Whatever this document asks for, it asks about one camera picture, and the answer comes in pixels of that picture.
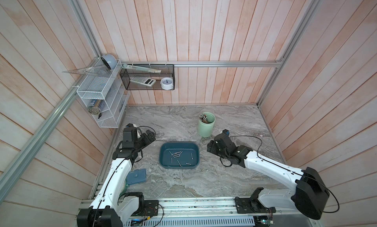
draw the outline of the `metal rail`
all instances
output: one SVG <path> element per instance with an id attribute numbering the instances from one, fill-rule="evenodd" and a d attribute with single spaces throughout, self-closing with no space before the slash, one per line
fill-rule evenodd
<path id="1" fill-rule="evenodd" d="M 122 61 L 122 64 L 174 64 L 176 68 L 247 68 L 281 65 L 278 61 Z"/>
<path id="2" fill-rule="evenodd" d="M 314 14 L 317 12 L 319 7 L 321 6 L 322 1 L 323 0 L 312 0 L 312 2 L 310 3 L 309 8 L 304 15 L 304 18 L 301 20 L 299 27 L 297 28 L 295 34 L 293 35 L 293 38 L 290 41 L 290 43 L 289 43 L 289 45 L 288 45 L 288 47 L 287 47 L 287 49 L 286 49 L 286 51 L 285 51 L 285 53 L 282 57 L 281 65 L 276 69 L 274 74 L 272 74 L 270 80 L 267 83 L 265 90 L 262 92 L 261 98 L 259 99 L 259 101 L 257 103 L 258 106 L 261 106 L 263 104 L 264 100 L 266 99 L 267 94 L 269 93 L 269 91 L 272 88 L 272 85 L 275 83 L 275 81 L 276 81 L 277 77 L 279 76 L 281 70 L 284 68 L 285 63 L 287 62 L 287 60 L 291 56 L 293 50 L 295 49 L 295 47 L 299 43 L 301 37 L 303 36 L 304 32 L 306 31 L 306 29 L 308 27 L 310 21 L 313 19 Z"/>
<path id="3" fill-rule="evenodd" d="M 15 186 L 18 179 L 29 166 L 35 155 L 38 153 L 42 145 L 55 129 L 59 121 L 64 117 L 66 111 L 72 105 L 77 97 L 76 87 L 84 80 L 81 76 L 73 86 L 68 90 L 63 99 L 50 113 L 43 124 L 38 128 L 34 135 L 27 141 L 21 151 L 13 159 L 12 163 L 7 167 L 5 172 L 0 176 L 0 204 L 7 197 L 11 189 Z"/>
<path id="4" fill-rule="evenodd" d="M 85 32 L 85 35 L 87 36 L 87 38 L 89 40 L 89 44 L 92 46 L 94 53 L 97 56 L 101 56 L 102 54 L 101 54 L 100 48 L 98 47 L 97 41 L 94 38 L 92 30 L 89 27 L 87 20 L 85 19 L 85 15 L 82 12 L 82 8 L 80 6 L 79 1 L 78 0 L 68 0 L 68 2 L 71 5 L 73 12 L 75 13 L 78 21 L 80 22 L 81 27 L 82 27 L 83 31 Z"/>
<path id="5" fill-rule="evenodd" d="M 183 218 L 201 216 L 260 216 L 266 213 L 238 214 L 234 196 L 213 198 L 146 198 L 145 200 L 158 200 L 164 208 L 164 218 Z M 89 208 L 93 200 L 83 200 L 80 209 Z M 296 209 L 276 207 L 275 215 L 300 214 Z"/>

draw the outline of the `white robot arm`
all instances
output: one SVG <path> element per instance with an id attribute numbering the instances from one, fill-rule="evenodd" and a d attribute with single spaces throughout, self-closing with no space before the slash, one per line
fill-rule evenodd
<path id="1" fill-rule="evenodd" d="M 297 209 L 314 220 L 321 218 L 329 192 L 323 185 L 318 172 L 313 168 L 306 168 L 306 170 L 293 168 L 260 155 L 258 151 L 249 147 L 237 147 L 229 138 L 228 130 L 223 130 L 221 134 L 216 135 L 207 144 L 207 151 L 219 156 L 220 160 L 228 159 L 231 165 L 256 170 L 288 187 L 283 190 L 257 188 L 247 199 L 247 203 L 245 203 L 246 200 L 236 198 L 236 204 L 245 207 L 245 211 L 252 213 L 271 207 L 286 207 Z"/>
<path id="2" fill-rule="evenodd" d="M 138 152 L 154 140 L 156 140 L 154 132 L 147 130 L 139 134 L 136 125 L 127 125 L 123 130 L 123 141 L 118 144 L 113 153 L 110 171 L 101 190 L 91 206 L 80 210 L 77 215 L 78 227 L 123 227 L 123 223 L 134 212 L 141 213 L 148 207 L 150 201 L 144 202 L 142 193 L 128 193 L 129 195 L 126 195 L 121 203 L 118 203 L 118 200 Z"/>
<path id="3" fill-rule="evenodd" d="M 133 213 L 143 211 L 148 206 L 144 203 L 142 193 L 130 193 L 121 203 L 118 203 L 118 199 L 138 152 L 154 140 L 154 132 L 147 130 L 140 135 L 135 125 L 127 125 L 101 190 L 91 206 L 80 210 L 77 216 L 78 227 L 123 227 L 123 223 Z M 257 188 L 250 198 L 235 199 L 237 206 L 242 206 L 242 211 L 248 209 L 250 213 L 260 213 L 272 207 L 286 207 L 297 209 L 314 220 L 320 219 L 329 193 L 318 184 L 323 184 L 323 181 L 314 169 L 293 168 L 260 155 L 249 147 L 237 147 L 230 140 L 228 130 L 216 135 L 207 145 L 207 151 L 218 155 L 220 159 L 228 159 L 232 164 L 256 170 L 288 187 L 282 190 Z"/>

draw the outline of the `gray marble surface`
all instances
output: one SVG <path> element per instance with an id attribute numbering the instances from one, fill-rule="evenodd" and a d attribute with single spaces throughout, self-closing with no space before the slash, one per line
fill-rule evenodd
<path id="1" fill-rule="evenodd" d="M 212 112 L 216 121 L 212 136 L 197 133 L 198 116 Z M 152 106 L 129 107 L 122 125 L 150 126 L 156 141 L 143 149 L 144 158 L 132 170 L 146 168 L 147 182 L 130 185 L 128 192 L 143 192 L 146 198 L 250 196 L 255 188 L 283 189 L 285 186 L 253 170 L 233 165 L 224 167 L 219 157 L 207 152 L 213 136 L 228 129 L 230 135 L 259 136 L 259 152 L 283 162 L 263 118 L 255 105 L 240 106 Z M 257 149 L 260 141 L 251 137 L 232 138 L 236 145 Z M 195 169 L 165 169 L 159 164 L 161 146 L 169 141 L 192 141 L 199 147 L 200 162 Z"/>

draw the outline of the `white alarm clock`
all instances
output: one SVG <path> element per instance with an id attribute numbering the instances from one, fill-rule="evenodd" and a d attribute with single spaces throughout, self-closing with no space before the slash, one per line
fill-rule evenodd
<path id="1" fill-rule="evenodd" d="M 162 78 L 161 79 L 161 88 L 163 88 L 165 90 L 170 90 L 170 89 L 174 88 L 173 79 L 170 78 L 170 77 Z"/>

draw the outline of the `white cable organizer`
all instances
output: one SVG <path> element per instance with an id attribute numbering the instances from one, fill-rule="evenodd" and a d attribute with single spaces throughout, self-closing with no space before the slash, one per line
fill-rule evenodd
<path id="1" fill-rule="evenodd" d="M 99 115 L 92 115 L 99 127 L 118 128 L 122 112 L 130 97 L 130 93 L 125 94 L 125 87 L 122 80 L 117 78 L 121 68 L 120 60 L 110 77 L 99 77 L 87 75 L 77 89 L 82 102 L 88 107 L 93 99 L 104 100 L 104 106 Z M 101 65 L 98 59 L 95 66 Z"/>

